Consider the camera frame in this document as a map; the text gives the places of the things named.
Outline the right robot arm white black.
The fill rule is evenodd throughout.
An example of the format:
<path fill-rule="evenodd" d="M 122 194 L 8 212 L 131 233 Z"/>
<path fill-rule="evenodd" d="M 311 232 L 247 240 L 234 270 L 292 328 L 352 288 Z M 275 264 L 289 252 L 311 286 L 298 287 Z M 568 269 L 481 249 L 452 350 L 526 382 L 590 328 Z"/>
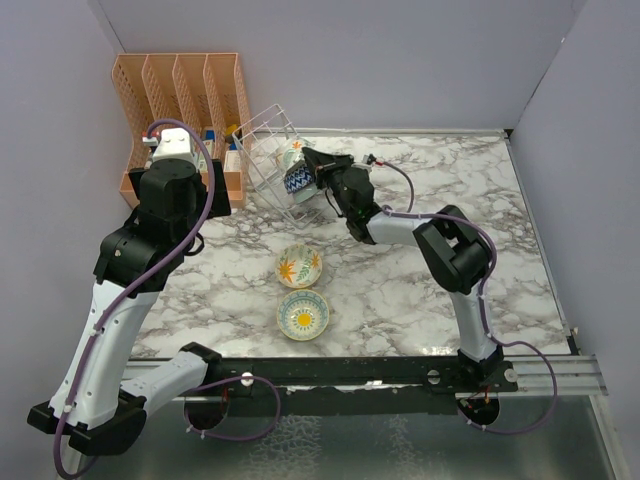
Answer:
<path fill-rule="evenodd" d="M 492 240 L 453 205 L 431 213 L 396 212 L 374 200 L 369 170 L 350 155 L 302 149 L 316 186 L 329 190 L 354 239 L 420 250 L 432 278 L 451 297 L 460 336 L 459 378 L 469 390 L 491 384 L 504 358 L 493 337 L 484 287 L 495 266 Z"/>

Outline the orange flower leaf bowl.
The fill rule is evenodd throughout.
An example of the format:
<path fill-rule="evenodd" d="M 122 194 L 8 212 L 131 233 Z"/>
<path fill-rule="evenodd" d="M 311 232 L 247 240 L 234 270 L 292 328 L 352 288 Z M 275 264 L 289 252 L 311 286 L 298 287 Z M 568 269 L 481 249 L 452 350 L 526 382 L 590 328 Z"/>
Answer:
<path fill-rule="evenodd" d="M 314 285 L 323 271 L 318 251 L 305 244 L 294 244 L 282 250 L 276 258 L 278 281 L 292 289 L 306 289 Z"/>

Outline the teal grid pattern bowl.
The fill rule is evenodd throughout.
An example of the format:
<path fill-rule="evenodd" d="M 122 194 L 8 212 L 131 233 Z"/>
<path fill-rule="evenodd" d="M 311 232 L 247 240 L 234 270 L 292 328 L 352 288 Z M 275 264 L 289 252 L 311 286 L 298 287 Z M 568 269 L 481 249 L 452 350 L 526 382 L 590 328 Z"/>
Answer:
<path fill-rule="evenodd" d="M 293 200 L 296 205 L 300 205 L 318 193 L 318 188 L 314 183 L 311 183 L 304 188 L 293 193 Z"/>

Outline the yellow sun blue bowl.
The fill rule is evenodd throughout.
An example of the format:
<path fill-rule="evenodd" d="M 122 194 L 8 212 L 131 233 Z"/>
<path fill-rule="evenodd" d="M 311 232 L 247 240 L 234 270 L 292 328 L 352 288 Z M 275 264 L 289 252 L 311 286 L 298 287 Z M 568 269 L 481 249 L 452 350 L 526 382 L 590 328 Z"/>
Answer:
<path fill-rule="evenodd" d="M 330 309 L 319 293 L 300 289 L 285 295 L 276 311 L 276 323 L 289 339 L 306 342 L 319 337 L 330 322 Z"/>

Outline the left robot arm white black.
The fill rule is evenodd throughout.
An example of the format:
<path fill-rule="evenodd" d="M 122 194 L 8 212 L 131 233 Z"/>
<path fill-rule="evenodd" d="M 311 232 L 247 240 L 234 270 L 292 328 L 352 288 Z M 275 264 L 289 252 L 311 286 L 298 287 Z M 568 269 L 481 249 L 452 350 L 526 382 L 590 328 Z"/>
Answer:
<path fill-rule="evenodd" d="M 55 395 L 27 418 L 93 457 L 126 452 L 159 408 L 192 389 L 210 394 L 221 380 L 220 355 L 196 342 L 147 374 L 126 381 L 123 373 L 168 277 L 204 247 L 193 227 L 200 217 L 231 213 L 222 163 L 213 162 L 212 196 L 190 161 L 159 160 L 129 177 L 139 204 L 101 242 L 91 308 L 72 363 Z"/>

